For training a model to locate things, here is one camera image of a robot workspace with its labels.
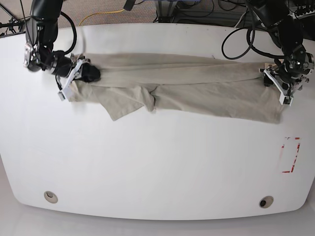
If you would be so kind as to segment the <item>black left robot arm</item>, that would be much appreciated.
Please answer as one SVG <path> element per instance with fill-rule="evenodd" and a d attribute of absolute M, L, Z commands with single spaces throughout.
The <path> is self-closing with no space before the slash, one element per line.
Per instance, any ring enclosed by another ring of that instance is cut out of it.
<path fill-rule="evenodd" d="M 259 70 L 264 74 L 264 85 L 275 85 L 280 91 L 280 103 L 289 104 L 293 94 L 308 81 L 306 75 L 315 68 L 313 55 L 303 46 L 302 27 L 289 14 L 289 8 L 283 0 L 247 0 L 246 3 L 283 53 L 282 56 L 276 56 L 258 50 L 250 40 L 254 27 L 248 29 L 247 42 L 251 49 L 274 60 L 273 64 L 267 63 Z"/>

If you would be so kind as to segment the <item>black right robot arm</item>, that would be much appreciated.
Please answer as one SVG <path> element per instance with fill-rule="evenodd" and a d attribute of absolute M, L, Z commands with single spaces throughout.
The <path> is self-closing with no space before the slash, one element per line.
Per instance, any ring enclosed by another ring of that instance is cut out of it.
<path fill-rule="evenodd" d="M 62 12 L 62 5 L 62 0 L 33 0 L 30 19 L 25 21 L 24 67 L 31 72 L 42 70 L 54 75 L 59 91 L 65 91 L 74 80 L 90 83 L 100 79 L 100 71 L 88 58 L 67 56 L 76 46 L 77 31 L 72 19 Z M 66 51 L 54 50 L 60 16 L 68 20 L 73 33 L 72 44 Z"/>

